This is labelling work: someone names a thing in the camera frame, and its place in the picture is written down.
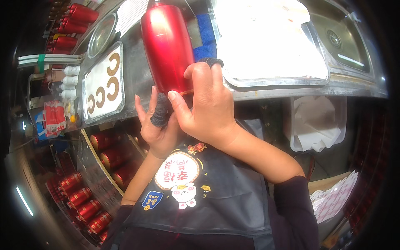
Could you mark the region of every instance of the apron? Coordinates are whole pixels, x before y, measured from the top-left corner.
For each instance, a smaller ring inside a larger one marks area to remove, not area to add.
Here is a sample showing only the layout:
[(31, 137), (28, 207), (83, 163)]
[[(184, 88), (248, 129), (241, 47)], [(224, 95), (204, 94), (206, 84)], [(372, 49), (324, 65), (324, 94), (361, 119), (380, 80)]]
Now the apron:
[(267, 195), (261, 174), (188, 136), (149, 182), (111, 250), (118, 250), (128, 227), (232, 234), (253, 238), (256, 250), (274, 249)]

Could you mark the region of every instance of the sink drain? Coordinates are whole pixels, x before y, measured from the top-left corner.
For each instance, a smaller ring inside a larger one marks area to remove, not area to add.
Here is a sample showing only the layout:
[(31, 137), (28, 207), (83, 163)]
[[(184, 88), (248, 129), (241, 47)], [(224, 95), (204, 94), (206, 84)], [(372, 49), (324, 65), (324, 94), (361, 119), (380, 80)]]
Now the sink drain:
[(340, 42), (340, 39), (338, 35), (336, 35), (335, 32), (328, 30), (326, 32), (326, 35), (328, 36), (328, 39), (330, 43), (336, 48), (336, 49), (341, 49), (342, 48), (342, 43)]

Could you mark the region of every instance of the stainless steel sink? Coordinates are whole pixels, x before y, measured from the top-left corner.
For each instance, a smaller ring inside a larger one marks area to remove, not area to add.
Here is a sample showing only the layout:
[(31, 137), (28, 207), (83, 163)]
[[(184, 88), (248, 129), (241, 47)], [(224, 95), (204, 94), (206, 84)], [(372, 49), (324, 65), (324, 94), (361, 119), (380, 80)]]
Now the stainless steel sink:
[(310, 13), (318, 36), (338, 62), (370, 71), (368, 55), (360, 34), (347, 13), (325, 0), (300, 0)]

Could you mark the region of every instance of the cartoon pig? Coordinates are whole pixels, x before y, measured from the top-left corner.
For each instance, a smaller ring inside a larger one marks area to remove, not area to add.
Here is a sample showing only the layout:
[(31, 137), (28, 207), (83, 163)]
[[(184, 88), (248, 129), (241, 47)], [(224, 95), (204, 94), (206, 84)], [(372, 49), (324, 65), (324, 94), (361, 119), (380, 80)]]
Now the cartoon pig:
[(185, 209), (187, 206), (194, 207), (196, 201), (194, 197), (196, 195), (196, 187), (193, 182), (189, 182), (185, 185), (173, 186), (172, 196), (179, 202), (179, 209)]

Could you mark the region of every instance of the sleeve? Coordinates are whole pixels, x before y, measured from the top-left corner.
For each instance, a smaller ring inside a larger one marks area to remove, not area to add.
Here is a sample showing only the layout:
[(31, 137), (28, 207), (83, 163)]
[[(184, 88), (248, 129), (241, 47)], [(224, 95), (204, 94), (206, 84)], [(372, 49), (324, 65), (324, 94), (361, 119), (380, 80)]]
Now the sleeve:
[(276, 249), (318, 249), (318, 224), (303, 176), (274, 185), (268, 206)]
[(110, 226), (108, 227), (107, 238), (103, 242), (101, 247), (102, 250), (110, 249), (112, 246), (112, 242), (116, 236), (118, 229), (121, 227), (122, 223), (126, 220), (126, 218), (132, 212), (132, 205), (123, 205), (117, 211), (117, 216), (112, 220)]

